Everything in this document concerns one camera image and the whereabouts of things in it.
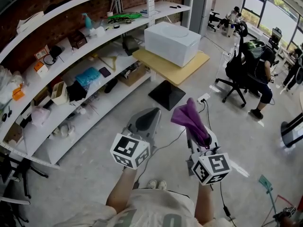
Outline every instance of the plastic bag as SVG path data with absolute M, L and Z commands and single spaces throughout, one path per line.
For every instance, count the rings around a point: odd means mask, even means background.
M 13 91 L 23 83 L 20 72 L 16 71 L 13 74 L 0 66 L 0 109 L 3 109 L 5 105 L 13 98 Z
M 45 120 L 47 120 L 51 111 L 41 107 L 35 107 L 32 111 L 32 124 L 41 127 Z

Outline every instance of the orange box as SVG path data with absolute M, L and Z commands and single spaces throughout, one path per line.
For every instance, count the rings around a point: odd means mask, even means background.
M 34 66 L 34 70 L 41 78 L 45 77 L 48 72 L 47 66 L 45 66 L 41 61 L 37 62 L 37 64 Z
M 25 95 L 21 90 L 22 86 L 23 83 L 21 83 L 20 86 L 13 91 L 13 99 L 15 101 L 18 101 L 20 98 L 22 98 Z

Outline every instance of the green object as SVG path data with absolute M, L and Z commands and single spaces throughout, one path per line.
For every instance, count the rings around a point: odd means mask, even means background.
M 124 13 L 124 14 L 116 14 L 111 17 L 108 17 L 108 19 L 115 19 L 115 18 L 128 18 L 128 19 L 135 19 L 141 17 L 141 13 Z
M 87 29 L 92 29 L 93 25 L 91 24 L 91 19 L 89 18 L 89 16 L 87 15 L 87 13 L 82 13 L 83 16 L 85 16 L 85 27 Z
M 266 194 L 269 194 L 271 203 L 272 203 L 273 208 L 274 208 L 274 212 L 275 212 L 275 214 L 277 214 L 275 201 L 273 199 L 273 196 L 271 195 L 271 191 L 273 190 L 273 188 L 271 187 L 270 181 L 264 175 L 261 175 L 261 177 L 259 179 L 259 182 L 266 188 L 266 190 L 267 190 Z

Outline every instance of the black gaming chair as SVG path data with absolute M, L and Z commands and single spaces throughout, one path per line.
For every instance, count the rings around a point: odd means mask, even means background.
M 243 100 L 243 104 L 241 105 L 242 107 L 245 106 L 246 101 L 240 89 L 244 89 L 245 93 L 247 92 L 247 88 L 245 87 L 245 81 L 243 81 L 245 80 L 247 73 L 245 67 L 242 65 L 241 62 L 241 54 L 243 48 L 243 38 L 246 37 L 247 34 L 248 34 L 247 25 L 244 21 L 241 21 L 240 31 L 239 31 L 239 35 L 240 35 L 239 53 L 238 55 L 236 55 L 236 51 L 234 51 L 233 58 L 227 63 L 225 69 L 226 75 L 232 80 L 232 82 L 220 78 L 216 78 L 216 83 L 220 81 L 232 87 L 231 91 L 225 96 L 225 98 L 223 98 L 222 102 L 225 103 L 229 95 L 234 90 L 236 90 L 239 96 L 241 97 L 241 99 Z
M 213 14 L 209 15 L 209 20 L 208 20 L 208 25 L 207 26 L 211 27 L 216 32 L 217 30 L 214 28 L 215 25 L 213 25 L 212 22 L 219 22 L 220 21 L 220 19 L 218 17 L 216 17 L 216 15 L 219 14 L 219 13 L 216 13 L 216 12 L 213 12 L 213 11 L 211 11 L 211 13 L 213 13 Z

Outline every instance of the white t-shirt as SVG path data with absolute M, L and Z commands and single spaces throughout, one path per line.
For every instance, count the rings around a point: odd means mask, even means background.
M 121 213 L 100 203 L 86 207 L 54 227 L 202 227 L 194 218 L 194 203 L 186 196 L 158 189 L 133 190 Z M 225 219 L 204 227 L 230 227 Z
M 227 15 L 227 18 L 230 20 L 230 21 L 235 21 L 236 20 L 236 18 L 237 18 L 237 16 L 238 16 L 238 14 L 234 14 L 233 13 L 233 10 L 231 11 L 231 12 L 229 12 Z

